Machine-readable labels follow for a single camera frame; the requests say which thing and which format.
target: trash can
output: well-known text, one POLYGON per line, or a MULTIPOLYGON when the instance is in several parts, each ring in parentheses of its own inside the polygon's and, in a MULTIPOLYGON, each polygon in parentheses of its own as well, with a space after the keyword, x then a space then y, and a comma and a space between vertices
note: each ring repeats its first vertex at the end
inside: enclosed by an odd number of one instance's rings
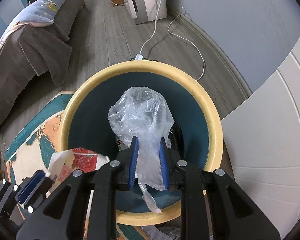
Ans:
MULTIPOLYGON (((58 151, 84 147, 115 159, 119 150, 107 118, 109 109, 127 89, 141 86, 165 98, 173 119, 182 129, 185 159, 206 171, 219 168, 222 128, 207 92, 178 68, 146 60, 112 65, 93 75, 76 91, 61 121, 58 151)), ((150 189, 149 193, 162 213, 149 211, 135 183, 133 190, 116 194, 117 223, 155 225, 181 215, 181 192, 150 189)))

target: gray bed cover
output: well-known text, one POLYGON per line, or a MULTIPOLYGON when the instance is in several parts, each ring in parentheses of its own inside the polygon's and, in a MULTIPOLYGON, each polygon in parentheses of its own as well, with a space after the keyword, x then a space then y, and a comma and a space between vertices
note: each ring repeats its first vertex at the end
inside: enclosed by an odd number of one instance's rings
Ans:
POLYGON ((8 37, 0 51, 0 125, 35 75, 49 71, 56 86, 64 83, 71 54, 66 42, 82 5, 84 0, 66 0, 53 25, 24 25, 8 37))

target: patterned mat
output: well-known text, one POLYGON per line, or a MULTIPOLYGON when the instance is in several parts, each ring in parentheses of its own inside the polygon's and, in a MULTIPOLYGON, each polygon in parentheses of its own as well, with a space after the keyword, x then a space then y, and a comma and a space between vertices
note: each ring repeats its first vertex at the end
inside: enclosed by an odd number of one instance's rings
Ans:
MULTIPOLYGON (((51 156, 56 152, 58 132, 63 112, 74 92, 56 95, 17 135, 6 153, 8 179, 20 184, 37 170, 47 171, 51 156)), ((25 219, 30 214, 18 205, 25 219)), ((149 240, 140 227, 117 224, 119 240, 149 240)))

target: wall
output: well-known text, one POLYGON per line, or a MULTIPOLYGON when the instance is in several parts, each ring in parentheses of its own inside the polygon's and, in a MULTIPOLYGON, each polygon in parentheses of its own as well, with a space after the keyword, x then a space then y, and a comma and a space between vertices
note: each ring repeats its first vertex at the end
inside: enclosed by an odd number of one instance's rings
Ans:
POLYGON ((221 123, 235 181, 283 239, 300 218, 300 38, 221 123))
POLYGON ((300 7, 295 0, 167 0, 167 4, 179 11, 186 8, 192 21, 232 60, 253 92, 300 37, 300 7))
POLYGON ((0 2, 0 38, 14 17, 23 9, 21 0, 2 0, 0 2))

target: floor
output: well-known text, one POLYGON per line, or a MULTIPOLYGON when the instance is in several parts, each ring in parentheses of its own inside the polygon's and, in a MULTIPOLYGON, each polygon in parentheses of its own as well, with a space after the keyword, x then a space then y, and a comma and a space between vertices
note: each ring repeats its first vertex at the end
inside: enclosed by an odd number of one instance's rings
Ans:
MULTIPOLYGON (((85 0, 73 24, 69 45, 73 48, 66 82, 56 87, 49 73, 35 77, 17 98, 13 109, 0 126, 0 145, 9 147, 23 127, 60 91, 76 91, 98 71, 130 60, 151 36, 154 22, 135 25, 124 6, 113 7, 109 0, 85 0)), ((172 17, 158 20, 155 36, 143 49, 144 57, 173 65, 193 78, 202 73, 202 60, 192 45, 168 33, 172 17)), ((194 32, 177 21, 171 30, 194 41, 206 61, 206 74, 199 81, 212 98, 222 119, 239 106, 245 96, 220 59, 194 32)), ((222 168, 232 173, 226 149, 222 168)))

